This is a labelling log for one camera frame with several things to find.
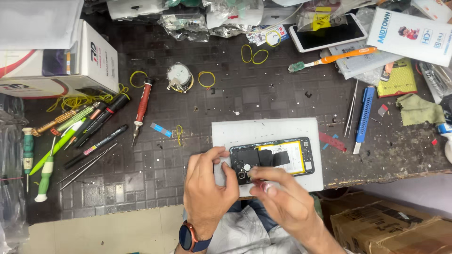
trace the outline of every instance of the wristwatch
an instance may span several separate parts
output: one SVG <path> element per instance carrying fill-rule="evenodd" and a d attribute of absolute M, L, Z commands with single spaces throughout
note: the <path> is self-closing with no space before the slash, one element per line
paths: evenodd
<path fill-rule="evenodd" d="M 186 251 L 198 252 L 205 250 L 207 249 L 207 247 L 209 247 L 211 240 L 212 237 L 209 240 L 198 241 L 196 239 L 195 229 L 193 228 L 193 225 L 191 225 L 187 221 L 184 221 L 179 229 L 179 243 L 180 246 L 182 246 L 182 248 Z"/>

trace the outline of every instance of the red screwdriver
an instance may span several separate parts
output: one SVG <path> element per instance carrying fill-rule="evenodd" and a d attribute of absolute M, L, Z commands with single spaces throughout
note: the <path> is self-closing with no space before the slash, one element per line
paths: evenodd
<path fill-rule="evenodd" d="M 140 104 L 138 105 L 137 118 L 133 122 L 133 124 L 135 124 L 135 130 L 133 130 L 132 147 L 133 147 L 133 143 L 135 142 L 135 138 L 138 136 L 138 133 L 140 133 L 140 130 L 139 130 L 140 126 L 143 125 L 143 117 L 144 117 L 144 113 L 146 113 L 147 102 L 149 100 L 149 93 L 150 93 L 151 87 L 154 83 L 155 83 L 155 80 L 151 77 L 146 77 L 144 79 L 143 95 L 141 96 Z"/>

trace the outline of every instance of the phone screen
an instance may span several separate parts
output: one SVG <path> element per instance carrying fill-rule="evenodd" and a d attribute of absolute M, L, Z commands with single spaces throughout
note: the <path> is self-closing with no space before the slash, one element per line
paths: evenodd
<path fill-rule="evenodd" d="M 322 28 L 317 31 L 295 32 L 301 46 L 304 49 L 310 49 L 313 47 L 320 47 L 323 45 L 364 37 L 363 32 L 356 24 L 353 17 L 351 15 L 345 16 L 347 17 L 347 24 Z"/>

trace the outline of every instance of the white shirt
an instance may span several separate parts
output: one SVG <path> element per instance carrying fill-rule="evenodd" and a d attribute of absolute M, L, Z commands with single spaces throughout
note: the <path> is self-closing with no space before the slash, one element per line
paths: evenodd
<path fill-rule="evenodd" d="M 207 254 L 309 254 L 281 226 L 266 232 L 256 212 L 246 206 L 227 212 L 218 223 Z"/>

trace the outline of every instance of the watch face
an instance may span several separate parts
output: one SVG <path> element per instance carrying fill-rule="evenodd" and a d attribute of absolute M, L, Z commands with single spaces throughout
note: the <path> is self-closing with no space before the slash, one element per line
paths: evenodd
<path fill-rule="evenodd" d="M 179 243 L 184 250 L 189 250 L 192 246 L 192 233 L 186 225 L 182 225 L 179 229 Z"/>

